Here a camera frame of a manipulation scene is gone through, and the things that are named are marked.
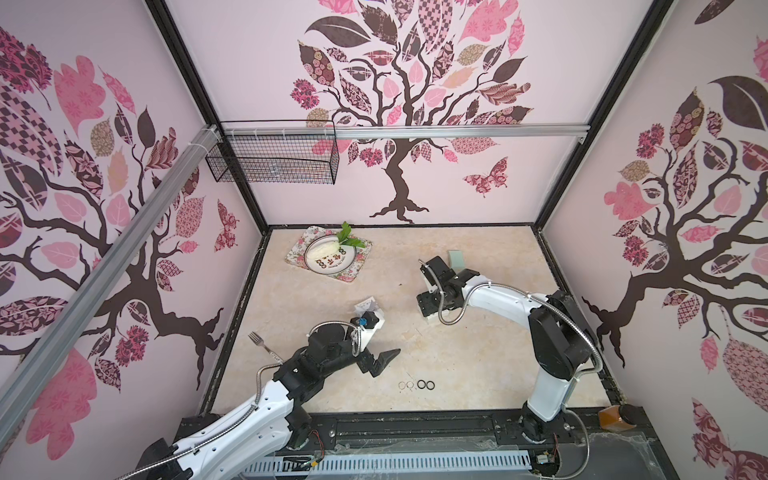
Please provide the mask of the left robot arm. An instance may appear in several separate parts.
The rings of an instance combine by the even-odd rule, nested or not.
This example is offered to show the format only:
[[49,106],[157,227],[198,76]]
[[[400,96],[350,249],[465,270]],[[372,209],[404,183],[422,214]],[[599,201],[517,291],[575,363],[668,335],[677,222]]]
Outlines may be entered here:
[[290,358],[260,368],[256,393],[197,432],[169,445],[148,447],[140,465],[124,479],[232,479],[255,461],[284,448],[299,450],[312,435],[303,405],[334,373],[355,365],[381,375],[400,351],[374,355],[368,344],[385,325],[376,304],[356,309],[347,322],[327,321],[307,334],[307,345]]

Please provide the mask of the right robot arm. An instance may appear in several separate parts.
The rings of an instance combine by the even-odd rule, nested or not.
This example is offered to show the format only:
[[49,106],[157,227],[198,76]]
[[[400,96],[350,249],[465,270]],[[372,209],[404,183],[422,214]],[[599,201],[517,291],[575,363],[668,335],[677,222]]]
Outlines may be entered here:
[[417,296],[417,303],[425,318],[452,326],[474,308],[526,328],[539,370],[524,410],[538,422],[553,421],[580,379],[603,370],[595,336],[574,299],[564,292],[530,293],[472,269],[455,272],[439,256],[422,261],[420,271],[427,290]]

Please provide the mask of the white gift box near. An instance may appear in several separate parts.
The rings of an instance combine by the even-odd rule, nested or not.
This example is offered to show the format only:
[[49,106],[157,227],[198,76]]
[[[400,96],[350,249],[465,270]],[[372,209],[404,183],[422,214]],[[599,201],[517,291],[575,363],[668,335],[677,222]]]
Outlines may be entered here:
[[362,317],[366,312],[375,313],[378,310],[379,305],[373,296],[368,297],[354,306],[354,313],[357,317]]

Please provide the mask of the silver fork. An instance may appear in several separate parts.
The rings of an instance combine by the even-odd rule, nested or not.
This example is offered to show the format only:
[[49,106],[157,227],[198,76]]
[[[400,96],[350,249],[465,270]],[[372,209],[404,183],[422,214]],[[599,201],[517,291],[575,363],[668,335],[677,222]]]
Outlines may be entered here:
[[266,351],[277,363],[282,364],[284,360],[282,357],[277,354],[274,350],[269,348],[267,344],[265,343],[264,339],[258,335],[256,332],[251,331],[248,334],[248,338],[257,346],[262,348],[264,351]]

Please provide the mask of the floral round plate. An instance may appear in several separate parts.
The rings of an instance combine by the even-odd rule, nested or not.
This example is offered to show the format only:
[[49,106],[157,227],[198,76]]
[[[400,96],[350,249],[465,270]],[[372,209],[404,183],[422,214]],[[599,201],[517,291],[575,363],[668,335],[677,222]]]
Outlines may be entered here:
[[336,235],[328,235],[309,244],[304,254],[304,263],[314,273],[334,275],[350,267],[356,254],[356,248],[340,246]]

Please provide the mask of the floral square tray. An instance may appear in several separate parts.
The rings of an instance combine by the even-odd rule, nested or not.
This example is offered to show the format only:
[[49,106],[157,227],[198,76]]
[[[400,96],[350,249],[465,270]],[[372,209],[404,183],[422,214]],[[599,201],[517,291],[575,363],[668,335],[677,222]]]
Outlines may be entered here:
[[359,275],[373,243],[352,235],[347,228],[307,228],[289,250],[285,261],[294,267],[352,283]]

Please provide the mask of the green leaf sprig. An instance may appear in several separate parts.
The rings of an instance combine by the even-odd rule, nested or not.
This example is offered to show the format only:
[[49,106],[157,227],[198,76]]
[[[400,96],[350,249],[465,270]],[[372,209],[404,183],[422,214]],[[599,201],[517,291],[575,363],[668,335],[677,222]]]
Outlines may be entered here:
[[340,246],[350,246],[354,248],[365,248],[366,243],[351,235],[351,225],[344,222],[341,229],[336,233],[336,238]]

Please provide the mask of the right amber spice jar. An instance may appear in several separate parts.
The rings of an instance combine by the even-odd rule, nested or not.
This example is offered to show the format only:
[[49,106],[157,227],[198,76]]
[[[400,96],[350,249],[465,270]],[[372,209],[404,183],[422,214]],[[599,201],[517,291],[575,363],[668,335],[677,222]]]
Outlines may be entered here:
[[612,405],[598,412],[600,428],[613,433],[634,429],[640,420],[640,408],[631,404]]

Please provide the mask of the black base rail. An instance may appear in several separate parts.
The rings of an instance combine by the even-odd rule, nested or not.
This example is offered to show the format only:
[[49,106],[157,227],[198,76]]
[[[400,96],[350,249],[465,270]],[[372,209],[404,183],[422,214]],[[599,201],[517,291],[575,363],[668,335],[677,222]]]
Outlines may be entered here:
[[490,439],[498,446],[534,445],[523,438],[520,409],[312,413],[301,453],[338,446],[384,446],[406,440]]

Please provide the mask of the aluminium rail back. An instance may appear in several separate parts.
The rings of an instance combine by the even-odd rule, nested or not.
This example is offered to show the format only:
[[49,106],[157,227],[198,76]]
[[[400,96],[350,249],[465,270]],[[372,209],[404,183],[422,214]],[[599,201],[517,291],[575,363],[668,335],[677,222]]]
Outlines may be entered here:
[[585,138],[590,126],[586,124],[513,124],[513,125],[454,125],[454,126],[372,126],[372,127],[256,127],[226,128],[225,136],[320,136],[343,140],[416,139],[416,138],[514,138],[514,137],[576,137]]

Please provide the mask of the aluminium rail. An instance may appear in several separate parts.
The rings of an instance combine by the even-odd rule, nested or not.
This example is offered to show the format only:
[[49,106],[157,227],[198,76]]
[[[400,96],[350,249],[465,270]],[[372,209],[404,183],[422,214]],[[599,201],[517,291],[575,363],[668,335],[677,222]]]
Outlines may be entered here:
[[219,129],[215,125],[202,128],[194,136],[159,187],[104,255],[96,270],[75,291],[60,317],[46,329],[10,376],[1,389],[2,445],[8,443],[17,426],[25,419],[44,387],[154,231],[161,215],[171,206],[194,169],[219,140]]
[[343,140],[416,139],[416,138],[514,138],[514,137],[576,137],[585,138],[590,126],[586,124],[513,124],[513,125],[454,125],[454,126],[372,126],[372,127],[256,127],[226,128],[225,136],[320,136]]

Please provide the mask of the aluminium rail left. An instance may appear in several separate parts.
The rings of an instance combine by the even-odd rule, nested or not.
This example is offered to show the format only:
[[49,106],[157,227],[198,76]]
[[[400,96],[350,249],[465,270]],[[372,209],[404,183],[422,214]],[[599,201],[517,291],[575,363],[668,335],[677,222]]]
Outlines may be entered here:
[[219,140],[219,129],[215,125],[202,128],[194,136],[159,187],[104,255],[96,270],[75,291],[60,317],[46,329],[10,376],[1,389],[2,445],[8,443],[17,426],[25,419],[44,387],[154,231],[161,215],[171,206],[194,169]]

